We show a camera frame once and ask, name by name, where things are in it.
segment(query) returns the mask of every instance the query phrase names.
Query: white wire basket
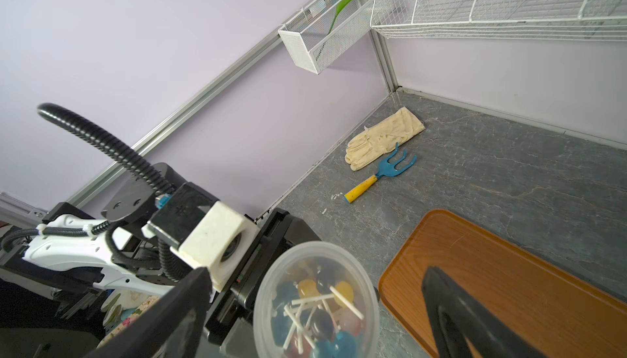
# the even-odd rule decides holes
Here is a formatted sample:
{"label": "white wire basket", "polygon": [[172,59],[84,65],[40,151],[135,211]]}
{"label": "white wire basket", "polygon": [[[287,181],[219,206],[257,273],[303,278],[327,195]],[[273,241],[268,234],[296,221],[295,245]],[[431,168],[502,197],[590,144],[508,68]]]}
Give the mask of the white wire basket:
{"label": "white wire basket", "polygon": [[627,0],[375,0],[388,38],[627,41]]}
{"label": "white wire basket", "polygon": [[313,0],[278,29],[294,64],[321,73],[342,53],[390,13],[382,9],[373,16],[374,0],[352,0],[342,9],[329,32],[340,0]]}

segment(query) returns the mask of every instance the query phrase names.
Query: clear plastic tub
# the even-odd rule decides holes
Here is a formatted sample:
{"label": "clear plastic tub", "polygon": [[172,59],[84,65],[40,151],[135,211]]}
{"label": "clear plastic tub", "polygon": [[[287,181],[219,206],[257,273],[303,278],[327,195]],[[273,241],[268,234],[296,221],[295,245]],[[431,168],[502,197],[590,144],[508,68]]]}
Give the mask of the clear plastic tub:
{"label": "clear plastic tub", "polygon": [[[375,355],[379,308],[374,287],[357,259],[337,245],[312,241],[283,253],[263,278],[254,313],[260,358]],[[305,331],[300,337],[294,319]]]}

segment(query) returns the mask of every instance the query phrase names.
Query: lollipop stick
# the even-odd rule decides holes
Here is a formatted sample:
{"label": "lollipop stick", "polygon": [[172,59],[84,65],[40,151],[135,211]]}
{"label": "lollipop stick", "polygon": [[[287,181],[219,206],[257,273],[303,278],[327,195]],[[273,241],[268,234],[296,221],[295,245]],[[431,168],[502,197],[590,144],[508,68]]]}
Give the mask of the lollipop stick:
{"label": "lollipop stick", "polygon": [[[315,307],[315,302],[304,303],[301,306],[303,307],[303,312],[304,312],[307,309],[311,309],[312,307]],[[296,312],[298,312],[299,309],[300,309],[300,307],[293,307],[293,308],[290,308],[289,311],[291,311],[292,313],[296,313]]]}
{"label": "lollipop stick", "polygon": [[335,287],[329,286],[329,289],[338,299],[344,302],[344,305],[346,305],[353,313],[355,313],[357,317],[359,317],[359,320],[364,320],[364,314],[362,314],[349,300],[345,299],[344,296],[335,289]]}
{"label": "lollipop stick", "polygon": [[314,316],[315,310],[316,310],[316,307],[313,307],[311,313],[309,313],[309,318],[307,319],[307,322],[305,323],[305,331],[309,329],[309,323],[312,322],[312,317]]}
{"label": "lollipop stick", "polygon": [[294,325],[296,325],[296,328],[302,332],[303,337],[305,337],[305,340],[307,341],[307,343],[309,343],[309,345],[314,349],[315,348],[315,343],[312,340],[312,338],[307,334],[307,332],[305,331],[305,329],[303,328],[303,326],[300,324],[300,321],[298,321],[298,319],[296,317],[294,317],[294,315],[292,313],[290,313],[287,310],[288,306],[285,306],[285,313],[287,313],[287,315],[292,319],[292,321],[294,322]]}
{"label": "lollipop stick", "polygon": [[324,305],[324,309],[327,311],[329,316],[331,316],[331,321],[333,321],[333,329],[335,330],[335,333],[339,332],[340,330],[337,327],[337,323],[335,322],[335,319],[333,318],[333,313],[331,313],[331,309],[329,308],[329,305],[327,304],[327,301],[326,300],[322,300],[322,305]]}
{"label": "lollipop stick", "polygon": [[[296,317],[300,317],[300,314],[303,311],[303,306],[301,305],[300,307],[298,307],[298,310],[296,311]],[[289,309],[288,306],[285,306],[285,313],[289,313]],[[292,319],[292,321],[294,321],[294,315],[292,315],[290,313],[290,318]],[[292,339],[292,336],[294,335],[294,330],[296,329],[296,324],[292,323],[292,326],[290,327],[290,331],[287,333],[287,338],[285,339],[285,342],[283,343],[283,350],[287,350],[287,347],[290,345],[290,340]]]}
{"label": "lollipop stick", "polygon": [[296,335],[296,346],[298,347],[298,354],[300,355],[303,354],[303,333],[301,331],[298,331]]}
{"label": "lollipop stick", "polygon": [[333,294],[319,295],[317,297],[309,297],[306,299],[292,300],[292,305],[300,305],[302,303],[316,302],[316,301],[320,301],[323,299],[327,300],[327,299],[332,299],[332,298],[333,298]]}

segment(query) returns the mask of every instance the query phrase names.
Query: wooden tray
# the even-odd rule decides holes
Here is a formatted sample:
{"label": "wooden tray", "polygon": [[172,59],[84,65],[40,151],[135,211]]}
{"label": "wooden tray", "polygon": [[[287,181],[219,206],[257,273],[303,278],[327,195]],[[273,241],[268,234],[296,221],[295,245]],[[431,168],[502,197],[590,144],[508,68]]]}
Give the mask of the wooden tray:
{"label": "wooden tray", "polygon": [[420,222],[379,281],[381,301],[432,356],[421,292],[437,266],[548,357],[627,356],[627,305],[442,209]]}

